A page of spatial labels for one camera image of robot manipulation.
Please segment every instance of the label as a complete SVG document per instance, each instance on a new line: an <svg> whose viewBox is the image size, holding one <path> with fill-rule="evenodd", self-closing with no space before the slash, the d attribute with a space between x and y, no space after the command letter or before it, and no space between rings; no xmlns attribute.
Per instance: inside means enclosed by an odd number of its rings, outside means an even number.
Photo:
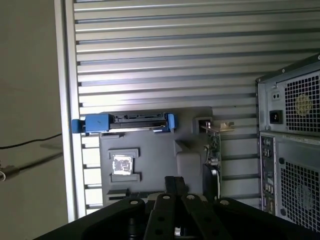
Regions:
<svg viewBox="0 0 320 240"><path fill-rule="evenodd" d="M308 138L304 138L301 136L282 136L283 139L286 140L291 140L294 142L298 142L298 143L304 143L304 144L312 144L312 145L318 145L320 146L320 141L319 140L314 140L314 139L308 139Z"/></svg>

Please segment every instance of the black metal arm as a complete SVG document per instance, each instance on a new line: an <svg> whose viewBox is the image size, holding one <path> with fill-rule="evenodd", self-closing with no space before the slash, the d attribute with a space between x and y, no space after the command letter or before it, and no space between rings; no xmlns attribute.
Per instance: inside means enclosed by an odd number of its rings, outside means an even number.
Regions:
<svg viewBox="0 0 320 240"><path fill-rule="evenodd" d="M320 234L230 198L209 203L202 195L187 193L182 177L168 176L165 192L152 194L147 203L127 197L37 239L259 238L319 240Z"/></svg>

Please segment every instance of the sticker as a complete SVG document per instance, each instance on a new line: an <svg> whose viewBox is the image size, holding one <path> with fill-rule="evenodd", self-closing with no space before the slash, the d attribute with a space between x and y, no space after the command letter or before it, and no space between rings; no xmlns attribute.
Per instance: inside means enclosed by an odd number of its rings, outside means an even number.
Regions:
<svg viewBox="0 0 320 240"><path fill-rule="evenodd" d="M304 138L304 137L301 137L301 136L286 136L286 135L283 135L282 138L286 139L286 140L291 140L291 141L294 141L294 142L298 142L298 143L312 144L312 145L320 146L320 141L319 140L307 139L307 138Z"/></svg>
<svg viewBox="0 0 320 240"><path fill-rule="evenodd" d="M134 160L132 156L114 155L112 161L112 174L131 175L133 173Z"/></svg>

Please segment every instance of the horizontal slat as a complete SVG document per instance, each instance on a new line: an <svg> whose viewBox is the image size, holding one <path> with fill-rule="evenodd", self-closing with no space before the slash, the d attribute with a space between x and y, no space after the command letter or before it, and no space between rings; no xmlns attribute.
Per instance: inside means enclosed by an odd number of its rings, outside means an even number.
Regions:
<svg viewBox="0 0 320 240"><path fill-rule="evenodd" d="M167 16L167 15L188 15L188 14L213 14L213 13L237 13L237 12L255 12L255 11L280 11L295 9L319 8L317 1L311 1L305 4L302 1L273 1L273 2L195 2L173 4L172 2L149 2L149 1L131 1L135 3L123 3L125 7L110 5L110 2L100 3L76 3L75 19L97 19L97 18L134 18L140 16Z"/></svg>
<svg viewBox="0 0 320 240"><path fill-rule="evenodd" d="M86 210L86 214L88 215L88 214L92 214L92 213L94 213L94 212L96 212L96 211L98 211L99 209L87 209Z"/></svg>
<svg viewBox="0 0 320 240"><path fill-rule="evenodd" d="M216 127L220 127L221 123L234 122L237 127L257 126L256 118L241 118L241 119L226 119L226 120L214 120L213 124Z"/></svg>
<svg viewBox="0 0 320 240"><path fill-rule="evenodd" d="M99 147L99 136L97 134L91 136L82 136L81 141L86 148Z"/></svg>
<svg viewBox="0 0 320 240"><path fill-rule="evenodd" d="M219 107L230 106L235 103L240 105L253 104L256 102L254 97L243 99L208 99L208 100L173 100L164 102L163 99L158 103L142 103L142 104L117 104L92 107L80 107L80 114L94 114L102 112L117 112L117 111L139 111L139 110L156 110L156 109L173 109L173 108L192 108L192 107Z"/></svg>
<svg viewBox="0 0 320 240"><path fill-rule="evenodd" d="M100 189L86 189L85 190L85 204L102 204L102 188Z"/></svg>
<svg viewBox="0 0 320 240"><path fill-rule="evenodd" d="M129 9L141 9L143 12L146 9L155 8L159 11L159 8L179 8L179 7L208 7L208 6L224 6L227 12L232 10L239 11L239 7L243 6L245 12L249 11L250 7L258 7L256 10L260 11L261 7L265 7L268 10L280 10L280 9L297 9L297 8L315 8L320 7L319 2L316 0L306 0L301 2L300 0L262 0L262 1L238 1L238 0L183 0L183 1L172 1L172 0L122 0L122 1L101 1L101 2L90 2L90 3L76 3L74 4L75 12L87 12L87 11L107 11L107 10L129 10Z"/></svg>
<svg viewBox="0 0 320 240"><path fill-rule="evenodd" d="M222 136L252 135L258 134L257 126L234 126L233 131L222 132Z"/></svg>
<svg viewBox="0 0 320 240"><path fill-rule="evenodd" d="M119 93L119 94L104 94L104 95L82 95L79 97L80 103L103 103L109 102L116 104L122 99L156 99L156 98L172 98L172 97L192 97L192 96L207 96L207 95L226 95L226 94L247 94L254 93L254 86L231 86L231 87L213 87L213 88L195 88L188 90L166 90L166 91L150 91L138 93Z"/></svg>
<svg viewBox="0 0 320 240"><path fill-rule="evenodd" d="M254 155L257 153L258 139L256 138L221 141L222 158L225 156Z"/></svg>
<svg viewBox="0 0 320 240"><path fill-rule="evenodd" d="M247 105L247 106L229 106L229 107L218 107L212 109L213 116L219 115L247 115L247 114L256 114L257 107L256 105Z"/></svg>
<svg viewBox="0 0 320 240"><path fill-rule="evenodd" d="M258 32L258 31L281 31L294 29L314 29L319 26L320 20L298 20L273 22L266 24L248 23L236 25L234 22L218 26L199 26L199 27L174 27L161 29L145 29L145 30L127 30L127 31L111 31L111 32L88 32L77 33L75 38L77 41L89 40L107 40L107 39L124 39L124 38L148 38L148 37L164 37L164 36L184 36L184 35L201 35L201 34L227 34L239 32Z"/></svg>
<svg viewBox="0 0 320 240"><path fill-rule="evenodd" d="M260 209L261 203L259 198L239 199L237 201L239 201L240 203L252 206L254 208Z"/></svg>
<svg viewBox="0 0 320 240"><path fill-rule="evenodd" d="M259 173L258 159L239 159L222 161L222 176L254 175Z"/></svg>
<svg viewBox="0 0 320 240"><path fill-rule="evenodd" d="M102 184L101 168L85 169L83 171L84 184Z"/></svg>
<svg viewBox="0 0 320 240"><path fill-rule="evenodd" d="M162 50L140 50L140 51L122 51L122 52L104 52L92 54L80 54L77 60L81 61L103 61L119 59L136 59L136 58L154 58L154 57L174 57L190 55L207 55L207 54L239 54L239 53L256 53L256 52L274 52L274 51L293 51L308 49L319 49L319 40L301 41L301 42L275 42L248 45L220 45L215 47L194 47Z"/></svg>
<svg viewBox="0 0 320 240"><path fill-rule="evenodd" d="M83 164L86 164L86 165L100 164L100 149L99 148L82 149L82 161L83 161Z"/></svg>
<svg viewBox="0 0 320 240"><path fill-rule="evenodd" d="M260 181L258 178L225 180L221 183L221 195L223 197L254 195L259 193Z"/></svg>
<svg viewBox="0 0 320 240"><path fill-rule="evenodd" d="M240 16L215 16L215 17L187 17L176 19L157 19L157 20L139 20L139 21L117 21L101 23L76 24L75 32L102 32L102 31L121 31L121 30L139 30L139 29L163 29L163 28L181 28L181 27L204 27L204 26L236 26L251 24L270 25L284 22L295 21L319 21L318 12L303 13L285 13L285 14L260 14L260 15L240 15Z"/></svg>
<svg viewBox="0 0 320 240"><path fill-rule="evenodd" d="M243 46L243 45L261 45L271 44L294 44L303 43L304 41L316 41L320 39L320 33L295 33L279 35L253 35L253 36L232 36L232 37L204 37L191 39L170 39L170 40L149 40L149 41L129 41L123 42L108 42L98 44L80 44L76 46L78 54L99 53L99 52L125 52L139 50L161 50L170 48L200 48L200 47L223 47L223 46Z"/></svg>
<svg viewBox="0 0 320 240"><path fill-rule="evenodd" d="M79 74L87 73L112 73L120 71L154 71L154 70L170 70L181 68L203 68L203 67L218 67L218 66L248 66L270 63L289 63L303 58L307 58L310 54L282 54L282 55L266 55L261 56L238 56L238 57L213 57L200 59L182 59L182 60L167 60L157 61L155 59L146 59L144 62L129 62L129 63L108 63L96 65L80 65L77 67Z"/></svg>
<svg viewBox="0 0 320 240"><path fill-rule="evenodd" d="M80 86L79 94L93 93L112 93L121 91L141 91L141 90L161 90L161 89L181 89L197 87L222 87L222 86L240 86L254 83L254 77L243 78L214 78L197 79L197 80L179 80L164 82L145 82L145 83L128 83L128 84L108 84L95 86Z"/></svg>
<svg viewBox="0 0 320 240"><path fill-rule="evenodd" d="M262 64L251 66L217 66L217 67L199 67L195 69L175 69L175 70L154 70L154 71L138 71L138 72L121 72L121 73L103 73L103 74L86 74L79 75L78 81L107 81L107 80L132 80L143 78L165 78L165 77L183 77L183 76L203 76L203 75L219 75L219 74L256 74L267 73L281 68L283 63Z"/></svg>

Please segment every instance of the vent slot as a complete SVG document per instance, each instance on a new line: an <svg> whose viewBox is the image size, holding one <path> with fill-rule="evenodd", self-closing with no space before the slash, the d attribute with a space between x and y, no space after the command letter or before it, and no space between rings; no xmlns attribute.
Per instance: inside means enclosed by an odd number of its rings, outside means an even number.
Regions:
<svg viewBox="0 0 320 240"><path fill-rule="evenodd" d="M289 162L281 168L282 206L294 223L320 232L319 173Z"/></svg>
<svg viewBox="0 0 320 240"><path fill-rule="evenodd" d="M285 117L289 131L320 133L319 90L319 74L286 85Z"/></svg>

